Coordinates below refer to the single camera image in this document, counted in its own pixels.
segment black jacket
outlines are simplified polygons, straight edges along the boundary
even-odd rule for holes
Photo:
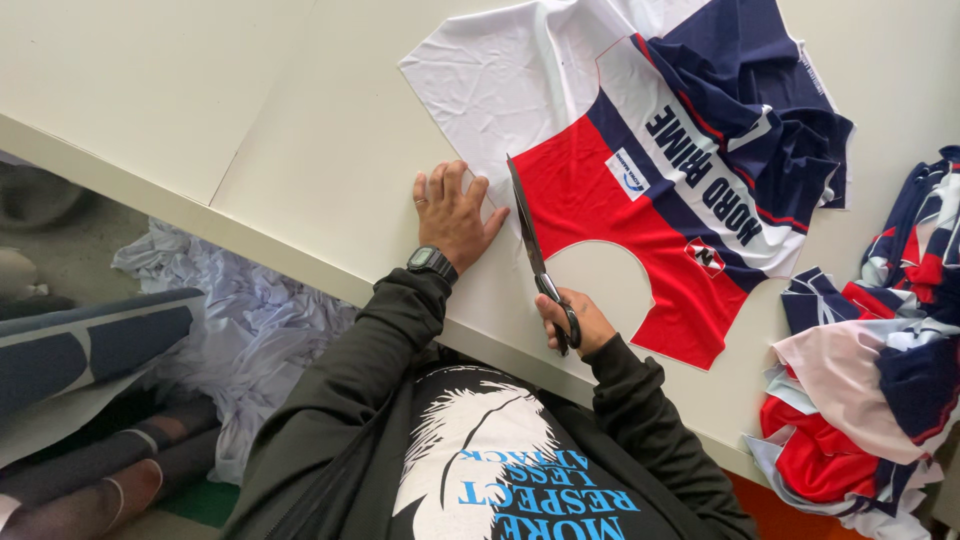
[[[411,363],[444,327],[450,287],[394,270],[256,436],[224,538],[385,538],[411,428]],[[682,538],[755,538],[732,485],[663,395],[663,370],[620,336],[583,358],[595,417],[540,400],[580,449]]]

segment jacket sleeve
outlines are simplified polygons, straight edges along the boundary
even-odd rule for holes
[[[443,330],[450,286],[439,275],[397,268],[373,290],[354,325],[303,372],[260,429],[225,536],[250,536],[253,514],[292,503],[286,499],[297,495],[295,484],[349,444]]]
[[[583,361],[598,381],[600,428],[708,525],[729,538],[756,538],[730,479],[663,395],[663,368],[651,357],[641,362],[619,334]]]

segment person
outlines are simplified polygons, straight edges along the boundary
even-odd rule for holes
[[[422,250],[373,286],[260,430],[223,537],[755,538],[731,482],[660,390],[662,368],[637,359],[587,295],[560,289],[598,381],[592,412],[430,353],[451,285],[509,211],[483,223],[488,181],[463,193],[466,169],[418,173]],[[556,348],[564,311],[542,294],[535,303]]]

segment scissor blade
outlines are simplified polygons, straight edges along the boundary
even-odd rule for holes
[[[520,183],[520,175],[516,172],[514,161],[507,155],[507,165],[510,166],[510,176],[514,179],[514,196],[516,197],[516,211],[520,219],[520,235],[523,236],[523,245],[527,249],[527,258],[530,259],[530,266],[534,269],[534,274],[545,274],[546,264],[543,263],[543,252],[540,251],[540,243],[537,242],[537,232],[534,230],[534,222],[530,218],[530,207],[527,206],[527,197],[523,194],[523,184]]]

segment black t-shirt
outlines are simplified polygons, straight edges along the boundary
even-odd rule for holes
[[[584,456],[536,394],[502,372],[427,369],[413,414],[392,540],[677,538],[650,504]]]

